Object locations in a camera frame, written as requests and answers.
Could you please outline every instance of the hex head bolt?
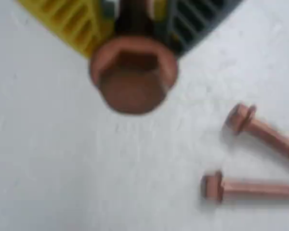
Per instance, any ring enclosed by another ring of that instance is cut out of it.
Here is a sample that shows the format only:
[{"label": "hex head bolt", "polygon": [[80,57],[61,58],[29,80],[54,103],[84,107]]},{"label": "hex head bolt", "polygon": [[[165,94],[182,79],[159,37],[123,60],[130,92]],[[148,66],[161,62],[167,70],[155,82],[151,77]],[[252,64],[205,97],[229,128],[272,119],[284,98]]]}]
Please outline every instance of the hex head bolt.
[{"label": "hex head bolt", "polygon": [[90,74],[105,102],[127,114],[144,114],[163,102],[176,82],[174,54],[154,39],[148,0],[121,0],[116,37],[91,58]]},{"label": "hex head bolt", "polygon": [[202,178],[202,187],[203,196],[207,200],[218,203],[221,203],[224,198],[231,200],[249,196],[265,199],[289,199],[289,185],[225,179],[221,171],[205,175]]},{"label": "hex head bolt", "polygon": [[242,131],[264,141],[289,158],[289,138],[255,118],[256,107],[237,104],[229,114],[226,124],[238,135]]}]

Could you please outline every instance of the gray plastic object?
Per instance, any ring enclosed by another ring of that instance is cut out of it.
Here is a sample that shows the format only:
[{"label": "gray plastic object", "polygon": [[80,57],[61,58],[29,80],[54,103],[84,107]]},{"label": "gray plastic object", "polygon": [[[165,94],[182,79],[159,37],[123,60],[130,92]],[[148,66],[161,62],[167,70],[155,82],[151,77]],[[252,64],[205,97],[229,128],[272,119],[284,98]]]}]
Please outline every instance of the gray plastic object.
[{"label": "gray plastic object", "polygon": [[169,0],[168,18],[156,34],[182,55],[212,31],[241,0]]}]

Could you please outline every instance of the ribbed plastic part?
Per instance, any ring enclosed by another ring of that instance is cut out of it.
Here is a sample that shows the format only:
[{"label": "ribbed plastic part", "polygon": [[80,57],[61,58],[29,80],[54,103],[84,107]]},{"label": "ribbed plastic part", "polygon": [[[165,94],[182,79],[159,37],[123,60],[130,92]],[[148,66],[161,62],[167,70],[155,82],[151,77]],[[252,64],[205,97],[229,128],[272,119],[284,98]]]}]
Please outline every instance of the ribbed plastic part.
[{"label": "ribbed plastic part", "polygon": [[90,57],[114,29],[102,16],[98,0],[18,0],[50,31],[85,57]]},{"label": "ribbed plastic part", "polygon": [[241,0],[172,0],[164,38],[176,54],[190,50],[212,31]]}]

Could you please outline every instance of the white background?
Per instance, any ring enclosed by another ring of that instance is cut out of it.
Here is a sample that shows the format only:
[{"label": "white background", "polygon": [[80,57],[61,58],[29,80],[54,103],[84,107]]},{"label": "white background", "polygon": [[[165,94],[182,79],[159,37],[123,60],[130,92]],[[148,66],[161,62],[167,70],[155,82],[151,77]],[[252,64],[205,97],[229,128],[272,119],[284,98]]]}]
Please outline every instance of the white background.
[{"label": "white background", "polygon": [[88,61],[0,0],[0,231],[289,231],[289,203],[201,201],[208,170],[289,181],[289,162],[222,130],[238,102],[289,135],[289,0],[245,0],[180,60],[167,101],[109,110]]}]

